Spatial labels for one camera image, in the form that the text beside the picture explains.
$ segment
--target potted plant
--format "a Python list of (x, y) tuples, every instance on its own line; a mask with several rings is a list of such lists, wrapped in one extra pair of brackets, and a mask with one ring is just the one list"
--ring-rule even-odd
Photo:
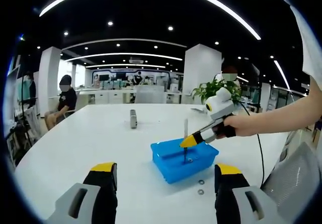
[(212, 82), (201, 83), (198, 88), (192, 90), (192, 99), (199, 96), (201, 103), (204, 104), (209, 97), (215, 96), (216, 92), (222, 87), (229, 90), (232, 102), (237, 104), (240, 100), (240, 89), (236, 83), (232, 81), (226, 82), (225, 80), (218, 81), (214, 79)]

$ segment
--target blue plastic container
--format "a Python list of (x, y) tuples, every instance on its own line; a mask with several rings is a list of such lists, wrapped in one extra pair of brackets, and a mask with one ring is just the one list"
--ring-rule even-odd
[(210, 167), (219, 154), (217, 149), (203, 142), (188, 148), (184, 162), (184, 149), (180, 147), (182, 141), (183, 138), (179, 138), (151, 144), (153, 162), (169, 184)]

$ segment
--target black ceiling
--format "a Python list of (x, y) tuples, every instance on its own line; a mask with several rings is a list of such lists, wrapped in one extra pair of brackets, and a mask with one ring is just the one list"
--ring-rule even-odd
[[(219, 0), (240, 15), (262, 40), (257, 40), (239, 22), (206, 0), (66, 0), (39, 17), (41, 9), (52, 0), (26, 0), (26, 13), (21, 17), (21, 33), (17, 53), (30, 67), (39, 67), (42, 49), (65, 48), (92, 40), (141, 38), (173, 42), (188, 48), (202, 43), (223, 53), (243, 72), (243, 64), (253, 63), (266, 77), (263, 81), (286, 87), (270, 55), (284, 70), (290, 87), (304, 92), (308, 83), (302, 73), (301, 38), (289, 5), (283, 0)], [(110, 41), (81, 45), (69, 50), (78, 55), (111, 52), (137, 52), (183, 58), (186, 48), (144, 41)], [(95, 64), (122, 63), (130, 56), (88, 58)], [(149, 64), (165, 65), (183, 72), (184, 61), (142, 56)]]

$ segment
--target hand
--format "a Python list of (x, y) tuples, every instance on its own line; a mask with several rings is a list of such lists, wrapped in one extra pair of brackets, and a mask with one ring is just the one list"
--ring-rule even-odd
[[(252, 136), (257, 133), (254, 124), (254, 116), (247, 115), (237, 115), (229, 116), (224, 120), (225, 126), (232, 126), (235, 128), (236, 136)], [(217, 139), (225, 137), (224, 135), (219, 135)]]

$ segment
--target computer monitor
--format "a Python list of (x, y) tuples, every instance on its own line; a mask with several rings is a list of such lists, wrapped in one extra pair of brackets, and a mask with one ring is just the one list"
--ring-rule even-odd
[(3, 123), (4, 123), (4, 137), (10, 134), (10, 129), (14, 126), (14, 105), (15, 105), (15, 92), (17, 84), (17, 76), (19, 67), (12, 70), (6, 80), (4, 104), (3, 104)]
[(117, 72), (116, 79), (121, 79), (122, 81), (127, 81), (127, 76), (125, 72)]
[(110, 80), (110, 75), (109, 74), (101, 74), (100, 75), (100, 81), (104, 82), (104, 81), (109, 81)]

